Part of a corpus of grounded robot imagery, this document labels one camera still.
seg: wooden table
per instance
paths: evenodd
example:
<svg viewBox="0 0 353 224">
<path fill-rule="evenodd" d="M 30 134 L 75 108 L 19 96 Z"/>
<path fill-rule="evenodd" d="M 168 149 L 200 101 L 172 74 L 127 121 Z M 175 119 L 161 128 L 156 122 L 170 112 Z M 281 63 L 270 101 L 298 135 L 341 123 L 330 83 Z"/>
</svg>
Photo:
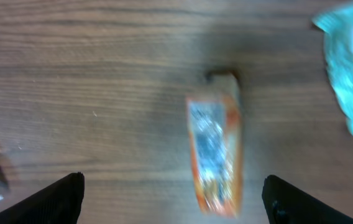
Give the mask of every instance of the wooden table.
<svg viewBox="0 0 353 224">
<path fill-rule="evenodd" d="M 353 217 L 353 137 L 311 18 L 337 0 L 0 0 L 0 210 L 70 172 L 79 223 L 268 223 L 276 174 Z M 203 73 L 244 74 L 238 220 L 204 216 L 185 95 Z"/>
</svg>

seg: wooden surface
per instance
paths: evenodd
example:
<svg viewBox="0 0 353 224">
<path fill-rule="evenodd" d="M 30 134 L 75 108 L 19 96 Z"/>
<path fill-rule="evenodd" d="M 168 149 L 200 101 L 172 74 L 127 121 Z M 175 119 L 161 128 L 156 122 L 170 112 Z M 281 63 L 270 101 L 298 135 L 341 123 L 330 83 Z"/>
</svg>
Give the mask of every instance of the wooden surface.
<svg viewBox="0 0 353 224">
<path fill-rule="evenodd" d="M 353 137 L 310 19 L 333 0 L 0 0 L 0 210 L 69 174 L 79 223 L 267 223 L 276 174 L 353 217 Z M 200 214 L 185 95 L 244 74 L 242 215 Z"/>
</svg>

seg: orange packet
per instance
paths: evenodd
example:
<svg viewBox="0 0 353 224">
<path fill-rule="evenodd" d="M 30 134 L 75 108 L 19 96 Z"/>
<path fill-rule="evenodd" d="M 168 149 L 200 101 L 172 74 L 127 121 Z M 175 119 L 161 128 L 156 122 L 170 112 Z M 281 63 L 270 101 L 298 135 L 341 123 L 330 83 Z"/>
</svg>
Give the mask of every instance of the orange packet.
<svg viewBox="0 0 353 224">
<path fill-rule="evenodd" d="M 193 181 L 202 212 L 236 217 L 242 196 L 240 91 L 232 74 L 213 79 L 186 99 Z"/>
</svg>

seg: wood grain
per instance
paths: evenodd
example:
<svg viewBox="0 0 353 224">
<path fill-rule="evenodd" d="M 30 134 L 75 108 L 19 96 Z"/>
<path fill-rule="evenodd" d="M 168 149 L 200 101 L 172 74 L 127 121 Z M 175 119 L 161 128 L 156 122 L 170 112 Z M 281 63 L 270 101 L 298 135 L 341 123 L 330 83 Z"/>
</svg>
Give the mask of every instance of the wood grain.
<svg viewBox="0 0 353 224">
<path fill-rule="evenodd" d="M 337 0 L 0 0 L 0 211 L 70 172 L 79 223 L 267 223 L 276 174 L 353 217 L 353 137 L 310 19 Z M 238 220 L 200 214 L 185 95 L 243 74 Z"/>
</svg>

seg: black object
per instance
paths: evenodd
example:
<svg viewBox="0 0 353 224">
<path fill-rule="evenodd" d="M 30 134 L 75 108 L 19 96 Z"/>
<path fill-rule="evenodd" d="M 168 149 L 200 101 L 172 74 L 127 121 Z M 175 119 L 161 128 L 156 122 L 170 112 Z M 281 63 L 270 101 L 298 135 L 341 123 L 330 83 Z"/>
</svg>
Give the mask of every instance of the black object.
<svg viewBox="0 0 353 224">
<path fill-rule="evenodd" d="M 2 224 L 76 224 L 84 197 L 84 175 L 69 174 L 0 213 Z"/>
<path fill-rule="evenodd" d="M 270 224 L 353 224 L 353 219 L 275 175 L 265 179 L 262 200 Z"/>
</svg>

